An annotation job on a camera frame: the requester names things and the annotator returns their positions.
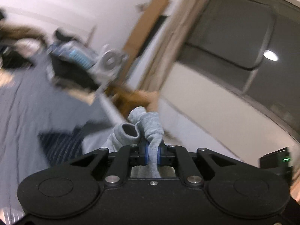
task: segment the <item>navy blue striped fabric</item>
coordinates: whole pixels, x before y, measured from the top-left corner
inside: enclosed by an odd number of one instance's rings
[[[81,129],[75,128],[71,134],[50,132],[38,136],[50,166],[59,165],[83,154]]]

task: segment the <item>gray blanket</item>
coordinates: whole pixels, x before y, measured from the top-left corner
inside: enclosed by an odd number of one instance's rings
[[[89,106],[50,84],[48,55],[33,59],[34,68],[11,71],[13,83],[0,87],[0,209],[22,211],[19,183],[48,168],[39,132],[72,131],[87,121],[110,122],[99,100]]]

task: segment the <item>white fan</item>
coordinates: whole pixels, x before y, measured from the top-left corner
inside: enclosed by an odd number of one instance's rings
[[[100,89],[104,90],[111,81],[116,79],[127,59],[126,53],[108,49],[108,45],[105,45],[97,63],[88,72],[100,84]]]

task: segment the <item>bright oval light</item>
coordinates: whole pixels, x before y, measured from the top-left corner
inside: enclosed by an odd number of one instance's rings
[[[272,52],[272,51],[265,50],[265,52],[263,53],[263,55],[266,58],[268,58],[268,59],[270,59],[272,61],[278,61],[278,56],[274,52]]]

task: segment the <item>screw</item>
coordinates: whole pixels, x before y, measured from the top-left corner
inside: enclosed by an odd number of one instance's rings
[[[111,184],[115,184],[120,181],[120,178],[115,175],[110,175],[105,178],[105,181]]]
[[[157,182],[157,181],[151,181],[151,182],[150,182],[150,185],[156,186],[156,185],[158,185],[158,182]]]
[[[189,176],[187,178],[188,182],[192,183],[192,184],[198,184],[201,183],[202,178],[199,176]]]

